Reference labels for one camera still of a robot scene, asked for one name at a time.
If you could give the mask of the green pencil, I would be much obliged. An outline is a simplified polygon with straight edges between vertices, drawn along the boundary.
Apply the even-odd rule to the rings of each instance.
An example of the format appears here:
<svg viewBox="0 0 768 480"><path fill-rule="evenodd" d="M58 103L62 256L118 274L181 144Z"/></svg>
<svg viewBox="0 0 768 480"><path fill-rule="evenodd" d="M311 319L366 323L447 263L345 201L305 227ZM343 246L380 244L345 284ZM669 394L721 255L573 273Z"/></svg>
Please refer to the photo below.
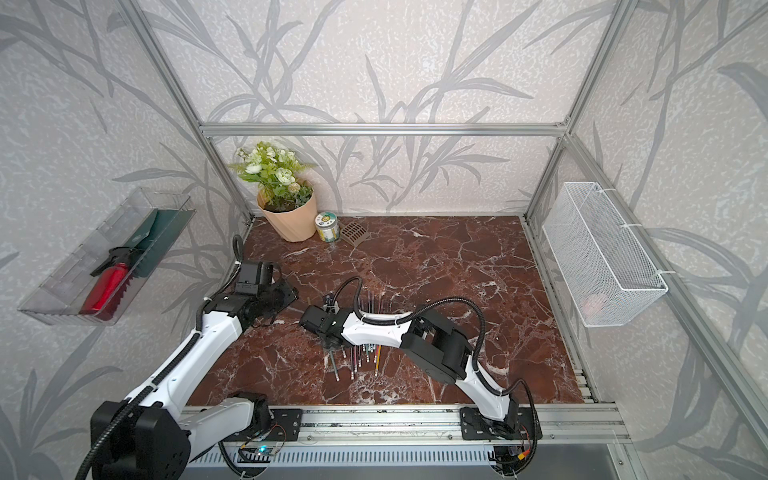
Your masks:
<svg viewBox="0 0 768 480"><path fill-rule="evenodd" d="M340 377L339 377L339 373L338 373L338 367L337 367L337 364L336 364L336 361L335 361L334 352L332 350L328 352L328 357L329 357L329 361L330 361L330 364L331 364L331 367L332 367L334 378L335 378L336 382L339 382L340 381Z"/></svg>

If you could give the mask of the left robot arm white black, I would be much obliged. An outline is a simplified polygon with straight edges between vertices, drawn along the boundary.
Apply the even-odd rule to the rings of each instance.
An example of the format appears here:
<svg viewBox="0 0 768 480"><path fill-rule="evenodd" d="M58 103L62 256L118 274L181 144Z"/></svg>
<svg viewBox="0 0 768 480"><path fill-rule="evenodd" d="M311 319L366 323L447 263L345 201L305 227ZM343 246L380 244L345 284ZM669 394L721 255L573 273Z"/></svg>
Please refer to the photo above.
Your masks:
<svg viewBox="0 0 768 480"><path fill-rule="evenodd" d="M182 411L208 370L258 320L272 321L297 300L275 264L244 262L204 300L185 342L120 402L106 401L90 420L91 448L79 479L178 479L187 465L234 434L270 432L275 420L265 396L240 393L190 417Z"/></svg>

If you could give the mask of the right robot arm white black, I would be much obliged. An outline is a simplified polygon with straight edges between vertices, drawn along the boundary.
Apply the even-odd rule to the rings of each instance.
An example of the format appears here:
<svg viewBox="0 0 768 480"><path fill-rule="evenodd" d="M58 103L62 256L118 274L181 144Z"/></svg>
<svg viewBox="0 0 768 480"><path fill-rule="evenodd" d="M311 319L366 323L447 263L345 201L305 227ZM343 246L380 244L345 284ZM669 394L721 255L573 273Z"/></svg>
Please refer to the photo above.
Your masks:
<svg viewBox="0 0 768 480"><path fill-rule="evenodd" d="M519 402L479 364L467 335L435 308L375 314L310 306L299 325L329 350L368 344L400 349L430 378L456 385L487 423L517 426Z"/></svg>

